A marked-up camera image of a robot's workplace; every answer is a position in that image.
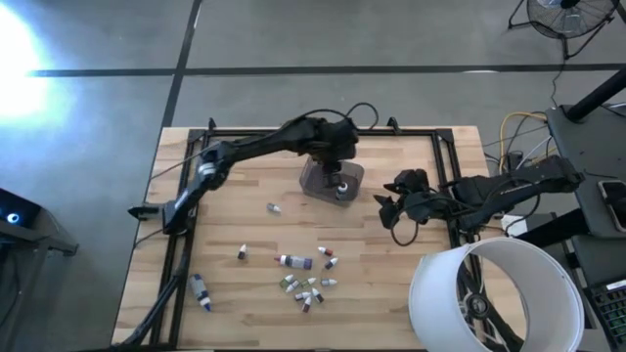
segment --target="white cylinder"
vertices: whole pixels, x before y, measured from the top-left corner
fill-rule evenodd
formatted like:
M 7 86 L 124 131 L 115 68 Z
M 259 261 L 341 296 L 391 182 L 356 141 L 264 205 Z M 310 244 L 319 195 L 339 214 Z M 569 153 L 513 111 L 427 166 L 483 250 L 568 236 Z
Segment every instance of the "white cylinder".
M 517 287 L 527 324 L 522 352 L 576 350 L 584 330 L 584 311 L 567 273 L 528 242 L 490 239 L 422 258 L 409 290 L 409 315 L 428 351 L 489 351 L 472 334 L 459 309 L 457 275 L 470 253 L 499 266 Z

